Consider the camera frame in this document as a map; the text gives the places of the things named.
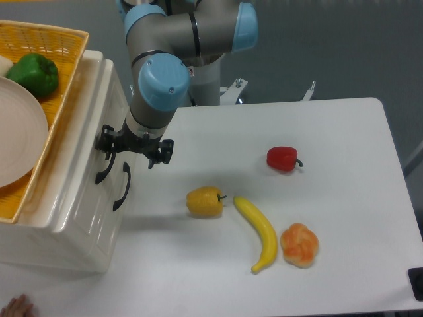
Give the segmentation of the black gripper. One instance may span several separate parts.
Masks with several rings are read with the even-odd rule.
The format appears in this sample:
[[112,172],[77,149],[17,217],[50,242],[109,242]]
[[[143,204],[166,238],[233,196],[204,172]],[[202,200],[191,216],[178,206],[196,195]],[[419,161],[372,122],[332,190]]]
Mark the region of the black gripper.
[[155,139],[150,136],[138,137],[130,131],[129,127],[115,131],[112,126],[103,125],[97,137],[95,149],[106,155],[105,160],[109,160],[112,154],[122,151],[143,154],[149,159],[148,169],[152,169],[156,164],[170,163],[174,141],[161,140],[161,137]]

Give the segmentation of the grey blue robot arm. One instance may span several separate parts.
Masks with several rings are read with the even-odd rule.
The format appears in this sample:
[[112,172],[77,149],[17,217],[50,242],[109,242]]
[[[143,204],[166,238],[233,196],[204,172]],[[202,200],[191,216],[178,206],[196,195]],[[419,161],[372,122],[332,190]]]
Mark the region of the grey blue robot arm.
[[104,125],[95,148],[114,162],[140,153],[149,165],[169,163],[173,141],[162,136],[176,109],[191,101],[188,61],[253,48],[258,19],[240,1],[117,1],[124,23],[134,95],[120,130]]

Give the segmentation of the person's hand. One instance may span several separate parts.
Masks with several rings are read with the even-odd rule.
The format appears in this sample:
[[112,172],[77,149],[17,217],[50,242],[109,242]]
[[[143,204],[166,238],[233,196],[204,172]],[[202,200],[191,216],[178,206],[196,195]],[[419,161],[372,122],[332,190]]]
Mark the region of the person's hand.
[[28,301],[25,294],[13,297],[9,303],[1,309],[1,317],[35,317],[34,305]]

